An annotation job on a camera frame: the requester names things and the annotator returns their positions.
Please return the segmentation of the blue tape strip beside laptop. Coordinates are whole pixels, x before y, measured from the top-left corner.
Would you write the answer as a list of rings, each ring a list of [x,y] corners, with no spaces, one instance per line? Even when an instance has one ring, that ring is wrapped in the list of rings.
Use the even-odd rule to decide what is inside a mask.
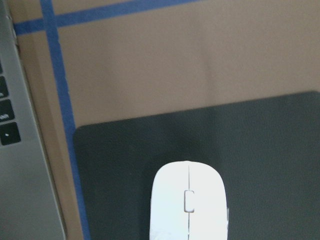
[[[75,188],[77,210],[79,212],[81,231],[84,239],[90,240],[91,234],[89,230],[89,224],[84,203],[84,196],[73,142],[73,136],[76,131],[76,125],[69,93],[68,81],[66,77],[63,53],[60,44],[60,37],[58,33],[58,17],[54,12],[54,7],[51,0],[41,0],[40,7],[43,16],[44,30],[46,33],[48,48],[50,52],[50,59],[53,68],[60,112],[62,116],[68,156]]]

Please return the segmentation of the grey laptop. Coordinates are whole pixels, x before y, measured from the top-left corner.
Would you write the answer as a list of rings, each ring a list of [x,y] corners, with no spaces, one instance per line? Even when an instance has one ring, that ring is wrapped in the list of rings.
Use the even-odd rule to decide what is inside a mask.
[[[0,3],[0,237],[67,237],[5,0]]]

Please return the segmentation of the blue tape strip top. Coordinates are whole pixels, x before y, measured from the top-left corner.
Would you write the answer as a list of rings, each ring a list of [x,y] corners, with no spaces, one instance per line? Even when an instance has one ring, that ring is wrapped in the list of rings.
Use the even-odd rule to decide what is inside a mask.
[[[55,15],[54,18],[56,26],[58,28],[62,28],[145,11],[189,4],[191,2],[191,0],[131,0],[74,12],[62,13]],[[45,23],[42,18],[22,21],[15,23],[13,26],[18,36],[45,30]]]

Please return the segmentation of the black mouse pad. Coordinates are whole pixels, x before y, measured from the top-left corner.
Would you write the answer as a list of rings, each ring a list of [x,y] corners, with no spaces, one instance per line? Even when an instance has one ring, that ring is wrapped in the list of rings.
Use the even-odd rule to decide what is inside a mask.
[[[230,240],[320,237],[320,94],[303,92],[79,127],[87,240],[146,240],[153,179],[197,161],[221,175]]]

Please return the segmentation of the white mouse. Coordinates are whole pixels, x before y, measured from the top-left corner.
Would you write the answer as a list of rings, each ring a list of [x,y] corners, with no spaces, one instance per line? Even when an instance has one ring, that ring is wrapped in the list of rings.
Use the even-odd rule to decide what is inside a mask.
[[[226,240],[224,182],[211,166],[176,161],[156,173],[150,199],[151,240]]]

